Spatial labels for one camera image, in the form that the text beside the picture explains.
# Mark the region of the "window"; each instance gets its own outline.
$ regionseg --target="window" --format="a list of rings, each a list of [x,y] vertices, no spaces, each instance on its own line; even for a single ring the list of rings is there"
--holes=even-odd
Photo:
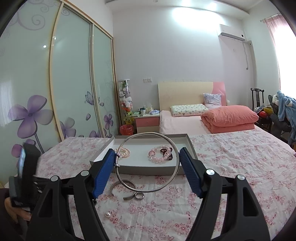
[[[283,94],[296,99],[296,36],[282,15],[264,20],[274,42]]]

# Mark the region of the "blue gripper pad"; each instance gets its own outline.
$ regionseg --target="blue gripper pad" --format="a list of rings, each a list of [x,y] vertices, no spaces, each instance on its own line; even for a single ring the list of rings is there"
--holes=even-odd
[[[101,161],[104,163],[94,179],[94,189],[92,191],[92,195],[95,199],[97,199],[98,196],[101,195],[105,189],[112,168],[114,167],[115,151],[113,149],[109,149],[103,160]]]
[[[191,162],[192,158],[190,154],[184,147],[179,152],[179,158],[192,192],[194,192],[200,198],[203,194],[200,185],[201,179]]]

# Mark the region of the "gray jewelry box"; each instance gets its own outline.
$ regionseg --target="gray jewelry box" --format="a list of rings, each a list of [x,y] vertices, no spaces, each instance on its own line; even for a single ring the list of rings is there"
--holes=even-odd
[[[197,159],[196,152],[187,134],[172,134],[166,136],[176,144],[178,150],[182,147],[186,147],[191,156]],[[108,142],[91,158],[91,165],[95,161],[101,161],[110,148],[116,149],[126,137],[127,136],[114,136],[110,138],[110,140],[108,140]],[[160,145],[168,145],[168,142],[154,135],[138,136],[127,141],[123,147],[128,148],[131,154],[127,158],[119,158],[119,172],[121,174],[130,175],[171,175],[176,166],[176,154],[174,151],[172,151],[173,159],[164,161],[161,164],[153,163],[148,157],[149,151]],[[156,156],[161,157],[162,154],[156,153]],[[181,165],[178,174],[184,174]]]

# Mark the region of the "pink beaded bracelet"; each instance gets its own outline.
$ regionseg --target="pink beaded bracelet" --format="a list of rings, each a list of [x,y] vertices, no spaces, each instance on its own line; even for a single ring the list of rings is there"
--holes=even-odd
[[[156,157],[156,152],[161,152],[162,149],[165,149],[165,153],[163,157]],[[159,147],[152,148],[151,151],[148,153],[148,157],[154,163],[161,163],[163,161],[171,160],[170,156],[172,155],[171,148],[167,145],[162,145]]]

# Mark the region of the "pink drawer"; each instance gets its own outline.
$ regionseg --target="pink drawer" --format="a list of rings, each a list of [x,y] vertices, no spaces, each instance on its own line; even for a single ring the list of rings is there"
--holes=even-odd
[[[137,118],[137,127],[159,126],[159,117]]]

